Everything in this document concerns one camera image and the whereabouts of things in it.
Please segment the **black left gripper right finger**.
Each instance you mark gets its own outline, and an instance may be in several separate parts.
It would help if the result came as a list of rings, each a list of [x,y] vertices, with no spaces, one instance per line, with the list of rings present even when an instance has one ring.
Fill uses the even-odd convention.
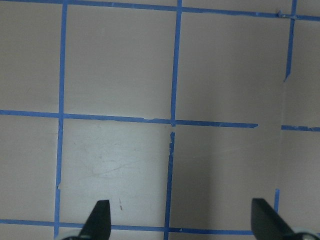
[[[264,198],[251,200],[251,231],[256,240],[297,240],[295,232]]]

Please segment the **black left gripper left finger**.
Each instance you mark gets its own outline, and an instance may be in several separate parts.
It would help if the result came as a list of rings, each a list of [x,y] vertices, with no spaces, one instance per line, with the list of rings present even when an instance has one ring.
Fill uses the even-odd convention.
[[[108,240],[111,235],[109,200],[99,200],[77,236],[78,240]]]

